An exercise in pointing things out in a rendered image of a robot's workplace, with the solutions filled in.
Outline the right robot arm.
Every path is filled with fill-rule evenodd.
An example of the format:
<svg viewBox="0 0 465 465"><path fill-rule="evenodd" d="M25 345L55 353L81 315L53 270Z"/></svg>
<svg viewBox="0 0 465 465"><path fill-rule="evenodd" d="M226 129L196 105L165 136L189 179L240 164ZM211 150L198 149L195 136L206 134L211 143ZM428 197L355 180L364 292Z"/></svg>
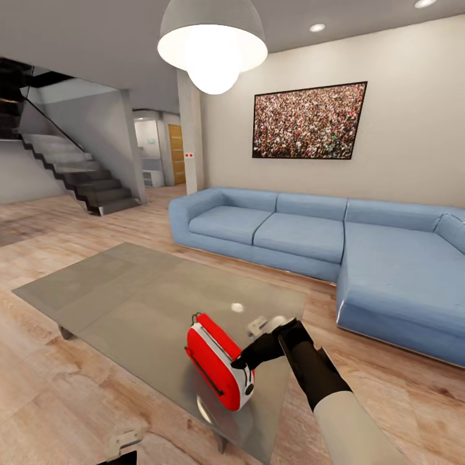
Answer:
<svg viewBox="0 0 465 465"><path fill-rule="evenodd" d="M263 334L266 324L261 316L247 326L251 344L231 367L255 370L262 362L286 356L306 394L331 465L411 465L366 411L324 347L315 349L300 320L290 318Z"/></svg>

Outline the radio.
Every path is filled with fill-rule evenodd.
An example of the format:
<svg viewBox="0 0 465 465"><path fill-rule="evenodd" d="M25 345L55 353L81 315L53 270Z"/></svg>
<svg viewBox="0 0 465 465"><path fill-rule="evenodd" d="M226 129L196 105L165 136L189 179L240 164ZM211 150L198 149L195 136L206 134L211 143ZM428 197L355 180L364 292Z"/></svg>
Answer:
<svg viewBox="0 0 465 465"><path fill-rule="evenodd" d="M186 352L215 395L231 411L239 411L254 391L254 370L233 369L242 350L205 313L198 314L187 335Z"/></svg>

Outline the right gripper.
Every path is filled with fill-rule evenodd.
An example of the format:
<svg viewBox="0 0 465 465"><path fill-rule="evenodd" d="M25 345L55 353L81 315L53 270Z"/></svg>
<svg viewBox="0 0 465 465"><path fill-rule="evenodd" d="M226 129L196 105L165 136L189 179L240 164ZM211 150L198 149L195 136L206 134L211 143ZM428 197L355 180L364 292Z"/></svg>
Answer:
<svg viewBox="0 0 465 465"><path fill-rule="evenodd" d="M265 333L253 344L250 344L240 354L240 358L231 363L233 369L244 370L247 366L250 370L255 370L262 362L274 360L278 356L272 356L266 347L266 337L269 334Z"/></svg>

